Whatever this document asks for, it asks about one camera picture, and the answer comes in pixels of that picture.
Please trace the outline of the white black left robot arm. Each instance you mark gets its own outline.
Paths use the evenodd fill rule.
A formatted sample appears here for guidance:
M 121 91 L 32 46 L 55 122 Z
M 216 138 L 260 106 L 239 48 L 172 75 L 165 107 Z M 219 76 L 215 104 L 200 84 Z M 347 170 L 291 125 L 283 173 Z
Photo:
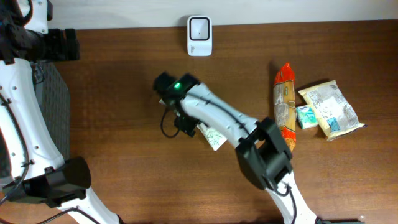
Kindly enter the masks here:
M 78 223 L 121 223 L 70 157 L 70 94 L 55 62 L 80 58 L 74 29 L 51 29 L 49 0 L 1 2 L 1 190 L 6 202 L 46 204 Z

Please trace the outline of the cream snack bag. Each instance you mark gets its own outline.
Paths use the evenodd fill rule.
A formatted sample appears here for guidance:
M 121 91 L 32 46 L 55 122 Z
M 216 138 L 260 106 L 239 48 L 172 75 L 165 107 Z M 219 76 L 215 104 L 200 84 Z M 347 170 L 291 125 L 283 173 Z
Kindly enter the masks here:
M 313 110 L 327 141 L 367 126 L 359 121 L 335 80 L 299 90 L 298 93 Z

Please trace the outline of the white tube brown cap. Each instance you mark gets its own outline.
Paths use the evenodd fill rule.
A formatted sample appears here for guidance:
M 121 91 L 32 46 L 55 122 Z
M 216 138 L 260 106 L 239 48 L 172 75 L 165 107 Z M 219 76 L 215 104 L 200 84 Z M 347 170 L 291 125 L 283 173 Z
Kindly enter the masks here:
M 196 129 L 198 129 L 214 151 L 217 151 L 226 142 L 227 138 L 216 129 L 211 128 L 201 121 L 194 121 L 183 117 L 179 113 L 177 113 L 174 120 L 174 126 L 177 128 L 176 132 L 174 134 L 167 134 L 164 130 L 164 119 L 169 111 L 171 111 L 171 109 L 166 107 L 160 120 L 160 130 L 165 137 L 174 138 L 179 133 L 194 137 Z

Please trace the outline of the small teal tissue pack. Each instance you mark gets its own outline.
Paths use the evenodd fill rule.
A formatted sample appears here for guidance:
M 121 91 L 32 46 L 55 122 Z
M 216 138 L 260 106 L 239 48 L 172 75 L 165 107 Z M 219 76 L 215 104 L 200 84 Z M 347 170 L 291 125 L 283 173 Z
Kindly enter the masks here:
M 302 129 L 318 126 L 314 111 L 308 105 L 296 107 L 297 119 Z

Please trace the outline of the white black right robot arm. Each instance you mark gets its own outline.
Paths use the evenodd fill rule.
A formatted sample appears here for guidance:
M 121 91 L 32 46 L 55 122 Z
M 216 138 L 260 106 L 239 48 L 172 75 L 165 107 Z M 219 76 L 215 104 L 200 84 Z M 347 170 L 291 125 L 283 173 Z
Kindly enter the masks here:
M 204 124 L 226 138 L 234 147 L 242 174 L 270 195 L 284 223 L 324 223 L 297 187 L 292 153 L 273 120 L 259 121 L 241 113 L 189 73 L 181 78 L 161 73 L 153 89 L 166 110 L 177 115 L 174 125 L 178 132 L 194 136 L 196 127 Z

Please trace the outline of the orange cracker package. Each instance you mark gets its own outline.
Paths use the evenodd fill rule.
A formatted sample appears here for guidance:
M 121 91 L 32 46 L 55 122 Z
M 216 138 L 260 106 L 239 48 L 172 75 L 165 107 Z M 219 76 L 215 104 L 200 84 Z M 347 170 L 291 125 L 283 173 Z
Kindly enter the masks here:
M 295 74 L 290 63 L 285 63 L 277 72 L 273 84 L 275 122 L 292 152 L 296 147 Z

